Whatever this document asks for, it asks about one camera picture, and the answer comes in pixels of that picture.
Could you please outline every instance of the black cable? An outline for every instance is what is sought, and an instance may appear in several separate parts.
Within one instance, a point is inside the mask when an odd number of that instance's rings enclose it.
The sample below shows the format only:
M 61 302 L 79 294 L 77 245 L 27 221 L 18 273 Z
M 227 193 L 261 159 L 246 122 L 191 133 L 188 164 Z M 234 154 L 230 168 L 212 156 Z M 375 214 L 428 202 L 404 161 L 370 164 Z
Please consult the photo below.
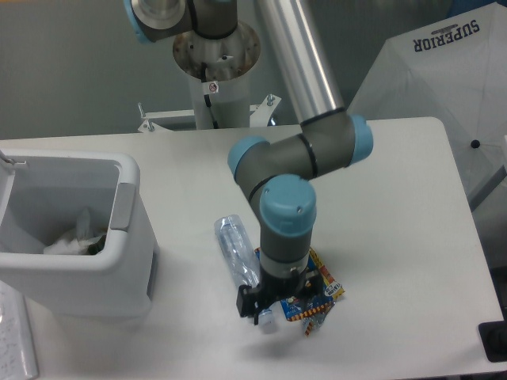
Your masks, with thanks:
M 208 68 L 208 65 L 204 62 L 200 64 L 200 82 L 206 83 L 206 69 Z M 209 115 L 212 118 L 213 122 L 213 129 L 219 129 L 219 122 L 216 121 L 215 115 L 213 115 L 212 111 L 212 101 L 208 94 L 204 95 L 204 103 L 206 103 L 206 107 L 209 109 Z

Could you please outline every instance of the silver metal tube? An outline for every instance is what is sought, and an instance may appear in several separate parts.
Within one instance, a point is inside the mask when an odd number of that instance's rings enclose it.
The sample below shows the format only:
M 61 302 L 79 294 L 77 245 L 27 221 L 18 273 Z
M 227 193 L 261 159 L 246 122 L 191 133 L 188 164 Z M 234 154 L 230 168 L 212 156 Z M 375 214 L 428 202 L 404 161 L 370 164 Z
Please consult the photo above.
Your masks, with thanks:
M 307 0 L 260 0 L 298 121 L 343 107 Z

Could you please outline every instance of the sticker label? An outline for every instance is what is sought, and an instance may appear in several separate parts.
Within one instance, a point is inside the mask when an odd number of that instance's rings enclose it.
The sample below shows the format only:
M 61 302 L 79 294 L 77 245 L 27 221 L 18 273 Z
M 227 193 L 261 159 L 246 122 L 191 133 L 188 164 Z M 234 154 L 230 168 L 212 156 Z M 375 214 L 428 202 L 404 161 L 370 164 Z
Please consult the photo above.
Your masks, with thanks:
M 219 92 L 219 83 L 217 81 L 203 83 L 204 95 L 212 95 Z

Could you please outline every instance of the white umbrella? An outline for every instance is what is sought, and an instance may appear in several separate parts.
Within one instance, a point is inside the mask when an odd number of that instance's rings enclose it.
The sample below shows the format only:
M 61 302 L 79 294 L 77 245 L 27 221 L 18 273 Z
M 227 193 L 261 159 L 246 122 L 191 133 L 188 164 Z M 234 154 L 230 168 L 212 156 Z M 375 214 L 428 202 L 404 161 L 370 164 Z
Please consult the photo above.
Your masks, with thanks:
M 502 165 L 507 8 L 494 3 L 387 40 L 349 111 L 440 119 L 470 196 Z

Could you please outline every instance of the robotic arm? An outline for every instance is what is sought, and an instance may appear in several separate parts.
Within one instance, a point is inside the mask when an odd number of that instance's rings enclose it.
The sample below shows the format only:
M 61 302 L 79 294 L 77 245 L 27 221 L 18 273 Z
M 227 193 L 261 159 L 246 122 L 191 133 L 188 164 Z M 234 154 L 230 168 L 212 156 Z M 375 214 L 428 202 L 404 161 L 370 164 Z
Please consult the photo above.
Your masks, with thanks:
M 213 41 L 237 30 L 235 0 L 187 0 L 186 7 L 184 0 L 125 1 L 132 1 L 135 22 L 152 41 L 191 29 Z M 308 181 L 358 162 L 373 149 L 365 120 L 345 112 L 307 0 L 258 2 L 303 132 L 274 144 L 250 136 L 229 153 L 234 180 L 261 225 L 261 281 L 256 288 L 238 289 L 242 317 L 257 317 L 283 298 L 305 302 L 322 295 L 321 275 L 307 271 L 316 218 Z

